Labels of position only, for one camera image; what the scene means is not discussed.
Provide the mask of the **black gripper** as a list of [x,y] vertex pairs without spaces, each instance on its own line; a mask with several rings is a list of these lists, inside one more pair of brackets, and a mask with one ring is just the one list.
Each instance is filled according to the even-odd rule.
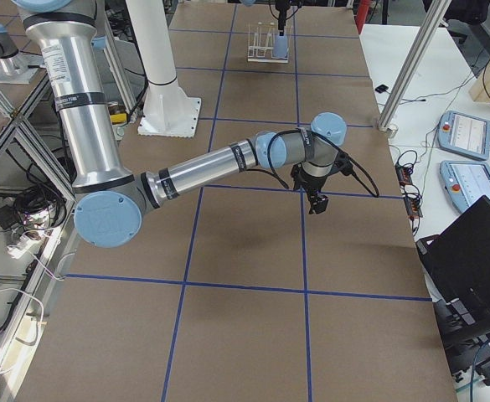
[[322,187],[327,181],[327,176],[316,177],[304,170],[302,165],[294,165],[291,168],[291,177],[294,182],[294,190],[302,188],[309,202],[309,214],[322,214],[328,207],[329,199],[322,195]]
[[299,8],[298,0],[275,0],[275,17],[277,19],[277,28],[280,36],[286,35],[286,20],[292,7]]

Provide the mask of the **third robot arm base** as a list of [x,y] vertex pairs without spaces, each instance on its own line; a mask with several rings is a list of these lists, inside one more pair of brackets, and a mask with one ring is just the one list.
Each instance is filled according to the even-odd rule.
[[21,52],[0,24],[0,84],[28,85],[43,67],[43,57]]

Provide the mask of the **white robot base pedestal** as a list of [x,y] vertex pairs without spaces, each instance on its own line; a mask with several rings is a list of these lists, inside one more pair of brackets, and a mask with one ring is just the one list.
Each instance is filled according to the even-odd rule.
[[162,2],[129,0],[126,6],[148,81],[138,132],[193,137],[201,100],[187,96],[178,83]]

